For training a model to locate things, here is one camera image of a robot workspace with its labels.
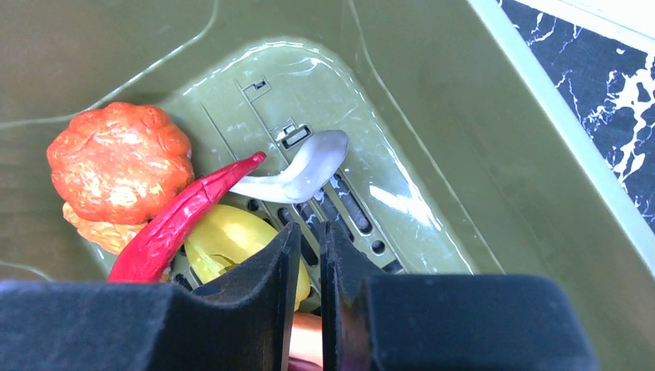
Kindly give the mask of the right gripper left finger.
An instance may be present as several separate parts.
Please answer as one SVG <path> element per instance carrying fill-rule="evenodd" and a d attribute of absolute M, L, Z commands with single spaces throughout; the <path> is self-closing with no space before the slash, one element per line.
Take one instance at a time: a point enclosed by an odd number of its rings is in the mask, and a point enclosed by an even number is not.
<path fill-rule="evenodd" d="M 3 370 L 284 370 L 300 228 L 194 291 L 3 281 Z"/>

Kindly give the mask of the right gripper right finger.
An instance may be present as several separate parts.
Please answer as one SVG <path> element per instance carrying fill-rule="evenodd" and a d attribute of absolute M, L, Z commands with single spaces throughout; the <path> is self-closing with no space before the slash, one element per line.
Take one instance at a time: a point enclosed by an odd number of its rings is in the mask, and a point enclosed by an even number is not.
<path fill-rule="evenodd" d="M 320 234 L 326 370 L 597 370 L 565 292 L 526 274 L 391 274 Z"/>

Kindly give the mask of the orange toy papaya slice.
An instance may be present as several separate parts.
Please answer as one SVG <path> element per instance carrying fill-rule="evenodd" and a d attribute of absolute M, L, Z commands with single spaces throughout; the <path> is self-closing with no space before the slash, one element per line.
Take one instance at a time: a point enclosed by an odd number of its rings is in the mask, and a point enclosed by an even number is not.
<path fill-rule="evenodd" d="M 290 336 L 289 370 L 323 370 L 322 318 L 295 312 Z"/>

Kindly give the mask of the yellow green toy pepper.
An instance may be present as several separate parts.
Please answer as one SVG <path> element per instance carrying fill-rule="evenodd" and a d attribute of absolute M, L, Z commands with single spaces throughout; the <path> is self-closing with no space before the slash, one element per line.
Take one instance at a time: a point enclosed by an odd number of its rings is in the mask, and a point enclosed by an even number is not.
<path fill-rule="evenodd" d="M 201 284 L 227 273 L 261 251 L 278 234 L 258 216 L 233 206 L 214 206 L 184 242 Z"/>

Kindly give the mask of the olive green plastic basket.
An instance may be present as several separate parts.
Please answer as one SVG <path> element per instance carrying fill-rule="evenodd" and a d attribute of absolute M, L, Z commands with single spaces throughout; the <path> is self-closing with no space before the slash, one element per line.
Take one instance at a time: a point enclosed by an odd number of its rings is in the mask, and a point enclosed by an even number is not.
<path fill-rule="evenodd" d="M 80 111 L 164 109 L 196 175 L 341 129 L 304 206 L 226 202 L 401 273 L 524 273 L 567 292 L 604 370 L 654 368 L 654 235 L 494 1 L 3 1 L 1 276 L 101 281 L 46 149 Z"/>

